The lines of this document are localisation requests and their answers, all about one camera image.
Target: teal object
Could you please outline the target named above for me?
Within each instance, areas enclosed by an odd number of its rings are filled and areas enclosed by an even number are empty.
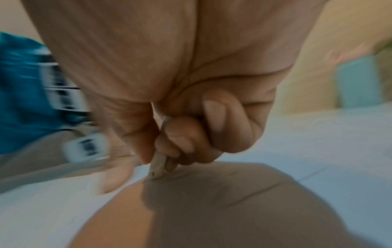
[[[339,65],[336,82],[343,108],[382,104],[381,77],[373,55]]]

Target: blue fabric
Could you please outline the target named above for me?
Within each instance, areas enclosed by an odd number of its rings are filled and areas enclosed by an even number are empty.
[[[343,108],[383,103],[381,78],[373,55],[339,65],[336,81]]]
[[[14,152],[64,124],[40,81],[34,40],[0,32],[0,154]]]

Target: hand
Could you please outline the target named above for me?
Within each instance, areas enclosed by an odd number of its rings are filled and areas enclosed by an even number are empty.
[[[143,163],[209,163],[263,134],[327,0],[24,0],[66,74]],[[159,132],[153,107],[171,120]]]

